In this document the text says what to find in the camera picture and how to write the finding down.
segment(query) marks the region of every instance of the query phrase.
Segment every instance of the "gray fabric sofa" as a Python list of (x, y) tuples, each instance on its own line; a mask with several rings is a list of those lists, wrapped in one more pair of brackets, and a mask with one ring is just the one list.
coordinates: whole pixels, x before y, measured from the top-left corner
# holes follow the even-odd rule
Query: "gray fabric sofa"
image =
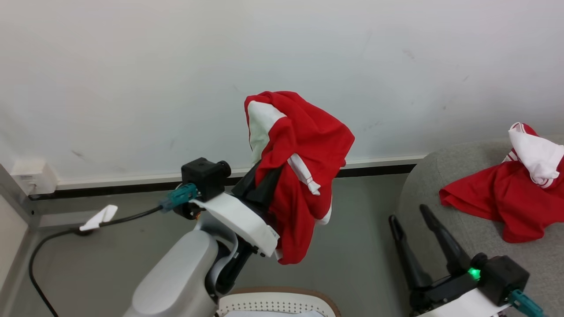
[[(547, 139), (564, 144), (564, 136)], [(564, 223), (549, 226), (540, 240), (510, 244), (501, 238), (502, 223), (441, 206), (439, 201), (438, 192), (445, 185), (501, 163), (510, 150), (511, 143), (503, 139), (459, 144), (428, 155), (407, 178), (396, 216), (415, 255), (434, 280), (448, 275), (446, 260), (435, 236), (425, 226), (420, 204), (431, 207), (470, 257), (479, 252), (489, 257), (508, 255), (527, 269), (531, 277), (525, 293), (549, 316), (564, 315)], [(407, 287), (400, 292), (402, 298), (407, 298)], [(507, 315), (524, 316), (513, 308)]]

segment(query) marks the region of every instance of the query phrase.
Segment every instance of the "gray floor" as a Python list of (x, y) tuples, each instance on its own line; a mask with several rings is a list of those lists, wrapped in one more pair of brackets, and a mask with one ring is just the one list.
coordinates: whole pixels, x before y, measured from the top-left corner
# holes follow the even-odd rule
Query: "gray floor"
[[(387, 216), (397, 207), (406, 177), (336, 179), (331, 221), (316, 228), (307, 257), (298, 265), (282, 266), (274, 259), (252, 256), (237, 287), (313, 289), (334, 300), (345, 317), (401, 316), (405, 299), (396, 294), (403, 280), (390, 258), (395, 254)], [(124, 216), (151, 208), (163, 194), (45, 201), (43, 208), (81, 211), (111, 203)], [(37, 256), (38, 283), (61, 317), (121, 316), (142, 278), (194, 225), (173, 213), (159, 213), (89, 237), (57, 238)], [(50, 316), (27, 276), (21, 279), (8, 316)]]

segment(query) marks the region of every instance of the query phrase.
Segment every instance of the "black baseboard strip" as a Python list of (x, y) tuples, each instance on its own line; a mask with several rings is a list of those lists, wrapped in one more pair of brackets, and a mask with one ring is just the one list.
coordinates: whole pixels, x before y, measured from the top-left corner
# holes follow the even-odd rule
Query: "black baseboard strip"
[[(361, 177), (361, 176), (376, 176), (376, 175), (389, 175), (389, 174), (405, 174), (411, 172), (415, 164), (409, 165), (393, 165), (393, 166), (378, 166), (372, 168), (358, 168), (358, 169), (343, 169), (337, 174), (337, 177)], [(233, 177), (227, 178), (225, 186), (235, 185), (241, 178)], [(171, 183), (156, 183), (156, 184), (141, 184), (141, 185), (125, 185), (125, 186), (110, 186), (110, 187), (96, 187), (96, 188), (79, 188), (76, 190), (58, 190), (54, 193), (47, 193), (43, 195), (31, 195), (31, 200), (48, 200), (48, 199), (64, 199), (64, 198), (78, 198), (78, 197), (94, 197), (94, 196), (108, 196), (119, 195), (124, 193), (138, 193), (138, 192), (156, 192), (156, 191), (171, 191), (178, 186), (179, 182)]]

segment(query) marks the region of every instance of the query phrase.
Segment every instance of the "wooden edge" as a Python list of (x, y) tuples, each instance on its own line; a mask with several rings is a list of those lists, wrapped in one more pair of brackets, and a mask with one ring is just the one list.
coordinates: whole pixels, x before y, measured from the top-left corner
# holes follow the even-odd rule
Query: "wooden edge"
[(341, 317), (341, 312), (337, 305), (325, 294), (317, 292), (315, 290), (295, 288), (295, 287), (244, 287), (235, 289), (230, 295), (233, 294), (244, 294), (244, 293), (294, 293), (301, 295), (309, 295), (320, 298), (322, 301), (326, 302), (329, 307), (333, 310), (336, 317)]

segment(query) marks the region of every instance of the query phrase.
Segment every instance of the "red and white garment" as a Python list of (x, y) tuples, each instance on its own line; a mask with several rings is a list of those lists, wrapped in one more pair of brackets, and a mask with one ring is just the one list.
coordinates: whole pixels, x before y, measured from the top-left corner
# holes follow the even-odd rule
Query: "red and white garment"
[(509, 139), (513, 149), (500, 165), (445, 186), (439, 196), (445, 206), (504, 222), (505, 241), (528, 242), (542, 238), (550, 224), (564, 222), (564, 146), (520, 122), (509, 129)]
[(306, 255), (314, 225), (331, 217), (331, 182), (353, 144), (343, 123), (291, 91), (265, 91), (245, 100), (255, 175), (283, 166), (270, 212), (277, 220), (281, 264)]

